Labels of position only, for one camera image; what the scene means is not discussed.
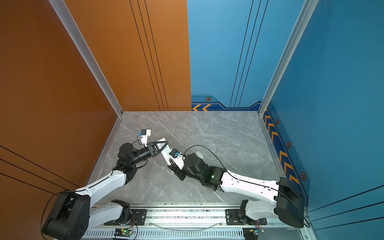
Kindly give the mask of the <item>white battery cover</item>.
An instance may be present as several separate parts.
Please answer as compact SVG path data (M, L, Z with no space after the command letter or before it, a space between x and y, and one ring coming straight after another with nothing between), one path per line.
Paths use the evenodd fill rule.
M195 154L200 158L200 159L203 159L204 156L199 152L199 151L196 151Z

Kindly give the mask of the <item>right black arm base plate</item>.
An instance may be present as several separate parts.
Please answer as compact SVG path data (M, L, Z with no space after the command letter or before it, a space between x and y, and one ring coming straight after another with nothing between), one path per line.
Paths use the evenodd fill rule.
M239 209L226 209L226 223L229 226L250 225L250 226L266 226L268 224L266 218L254 220L245 214L240 214Z

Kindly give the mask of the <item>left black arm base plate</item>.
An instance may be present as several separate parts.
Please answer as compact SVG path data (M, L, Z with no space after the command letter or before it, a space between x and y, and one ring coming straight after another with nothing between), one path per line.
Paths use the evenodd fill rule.
M143 226L146 216L146 209L130 209L129 211L123 211L117 220L104 223L104 226Z

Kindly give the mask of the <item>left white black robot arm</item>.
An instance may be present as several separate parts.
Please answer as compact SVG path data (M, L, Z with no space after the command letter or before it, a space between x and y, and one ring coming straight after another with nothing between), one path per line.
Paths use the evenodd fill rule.
M110 221L120 225L132 221L130 204L121 200L97 207L95 204L112 191L126 185L135 176L137 164L155 157L168 145L168 141L150 142L142 149L132 143L120 146L118 160L112 171L103 178L75 191L57 193L46 220L41 221L42 236L57 240L79 240L87 230Z

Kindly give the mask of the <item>white remote control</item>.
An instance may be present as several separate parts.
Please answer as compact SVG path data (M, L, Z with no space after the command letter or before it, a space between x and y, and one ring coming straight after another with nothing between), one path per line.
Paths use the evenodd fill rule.
M161 142L161 143L157 144L157 148L159 150L162 149L161 155L163 156L163 158L166 161L167 165L171 166L172 165L171 160L173 160L173 157L170 155L170 152L171 152L172 149L166 143L165 138L160 139L159 142Z

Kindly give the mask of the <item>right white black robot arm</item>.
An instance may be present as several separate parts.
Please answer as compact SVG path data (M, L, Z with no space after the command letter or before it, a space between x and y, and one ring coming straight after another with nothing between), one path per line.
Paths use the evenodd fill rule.
M256 225L260 218L278 218L294 228L310 226L305 218L305 197L287 178L266 181L241 176L224 166L209 166L198 153L184 155L170 147L166 147L162 155L181 181L191 178L212 191L246 196L239 209L239 219L246 225Z

